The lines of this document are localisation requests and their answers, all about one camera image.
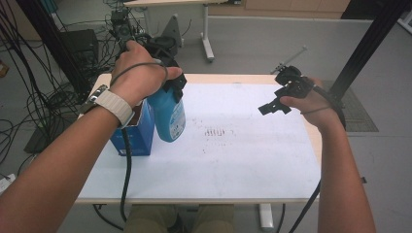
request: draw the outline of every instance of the table surface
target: table surface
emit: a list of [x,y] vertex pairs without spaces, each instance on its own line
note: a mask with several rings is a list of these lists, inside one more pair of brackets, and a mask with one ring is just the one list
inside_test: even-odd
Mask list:
[[[273,76],[186,77],[186,129],[174,143],[155,132],[152,154],[133,157],[127,202],[273,203],[312,194],[320,179],[320,136],[296,110],[260,114],[280,87]],[[119,202],[125,167],[108,142],[77,202]]]
[[126,7],[148,7],[148,6],[164,6],[164,5],[183,5],[183,4],[209,4],[223,3],[227,0],[137,0],[125,2]]

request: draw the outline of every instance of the white watch strap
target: white watch strap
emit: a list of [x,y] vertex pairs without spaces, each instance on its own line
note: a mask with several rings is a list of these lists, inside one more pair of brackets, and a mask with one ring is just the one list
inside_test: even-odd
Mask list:
[[119,119],[121,126],[125,126],[134,114],[126,101],[109,90],[103,91],[95,103],[114,114]]

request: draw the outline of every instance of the blue box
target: blue box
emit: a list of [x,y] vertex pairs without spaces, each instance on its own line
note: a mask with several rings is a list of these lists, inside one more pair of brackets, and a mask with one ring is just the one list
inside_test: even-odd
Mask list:
[[[131,155],[150,155],[155,131],[155,115],[152,107],[146,102],[133,108],[135,115],[125,127],[131,148]],[[119,155],[126,156],[126,148],[121,129],[117,129],[110,138]]]

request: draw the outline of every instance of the black mount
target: black mount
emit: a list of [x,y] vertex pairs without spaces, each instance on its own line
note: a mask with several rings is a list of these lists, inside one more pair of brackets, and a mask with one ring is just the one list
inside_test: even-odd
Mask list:
[[295,98],[305,98],[315,84],[307,77],[301,76],[300,71],[294,66],[284,66],[280,69],[275,81],[283,87],[275,91],[277,96],[272,102],[265,104],[258,109],[263,115],[275,113],[282,110],[284,114],[291,111],[291,108],[282,104],[280,98],[282,96],[292,96]]

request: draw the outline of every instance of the table leg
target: table leg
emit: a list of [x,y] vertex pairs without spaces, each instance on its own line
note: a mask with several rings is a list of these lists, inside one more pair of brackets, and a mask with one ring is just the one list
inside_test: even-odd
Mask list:
[[404,20],[398,19],[397,22],[404,27],[409,33],[412,33],[412,26],[409,23],[412,21],[412,11],[406,16]]
[[272,206],[270,204],[258,204],[258,212],[261,229],[263,231],[274,230],[275,227],[273,225]]
[[210,62],[212,62],[213,60],[215,60],[215,56],[213,55],[212,47],[210,46],[209,37],[208,37],[208,27],[209,27],[209,21],[208,21],[209,6],[208,4],[203,4],[203,9],[204,9],[203,33],[201,33],[200,35],[202,37],[203,47],[205,48],[205,51],[206,51],[206,57]]
[[151,24],[150,24],[150,16],[147,7],[140,8],[143,11],[143,16],[145,17],[145,24],[146,24],[146,33],[152,36]]

